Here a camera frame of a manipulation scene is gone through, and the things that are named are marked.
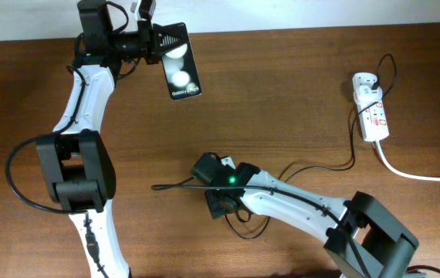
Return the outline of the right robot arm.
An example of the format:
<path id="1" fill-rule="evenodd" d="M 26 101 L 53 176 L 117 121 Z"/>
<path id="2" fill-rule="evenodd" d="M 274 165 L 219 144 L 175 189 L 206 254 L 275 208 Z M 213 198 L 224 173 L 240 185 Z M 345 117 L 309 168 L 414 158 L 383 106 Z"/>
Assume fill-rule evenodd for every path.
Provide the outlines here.
<path id="1" fill-rule="evenodd" d="M 308 192 L 261 168 L 205 153 L 191 170 L 205 186 L 212 217 L 245 210 L 315 237 L 343 277 L 403 277 L 419 241 L 372 195 L 352 199 Z"/>

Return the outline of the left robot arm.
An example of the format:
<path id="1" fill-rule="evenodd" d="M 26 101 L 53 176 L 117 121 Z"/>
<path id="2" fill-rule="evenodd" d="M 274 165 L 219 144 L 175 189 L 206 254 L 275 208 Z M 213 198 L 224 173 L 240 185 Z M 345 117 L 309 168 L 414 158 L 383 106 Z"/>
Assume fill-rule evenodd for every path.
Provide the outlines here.
<path id="1" fill-rule="evenodd" d="M 75 225 L 92 277 L 130 277 L 113 223 L 116 173 L 100 135 L 107 102 L 124 63 L 161 63 L 172 100 L 201 95 L 188 30 L 183 22 L 152 23 L 156 3 L 139 1 L 131 11 L 137 30 L 112 25 L 110 1 L 80 1 L 83 27 L 69 71 L 73 90 L 51 134 L 36 142 L 49 197 Z"/>

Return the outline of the black smartphone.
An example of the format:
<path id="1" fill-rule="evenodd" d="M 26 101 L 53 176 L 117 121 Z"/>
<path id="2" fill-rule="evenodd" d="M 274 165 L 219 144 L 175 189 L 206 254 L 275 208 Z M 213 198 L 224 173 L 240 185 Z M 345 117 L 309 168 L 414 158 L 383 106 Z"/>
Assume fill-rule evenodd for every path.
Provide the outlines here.
<path id="1" fill-rule="evenodd" d="M 201 95 L 201 84 L 194 53 L 188 42 L 161 57 L 168 91 L 172 100 L 182 100 Z"/>

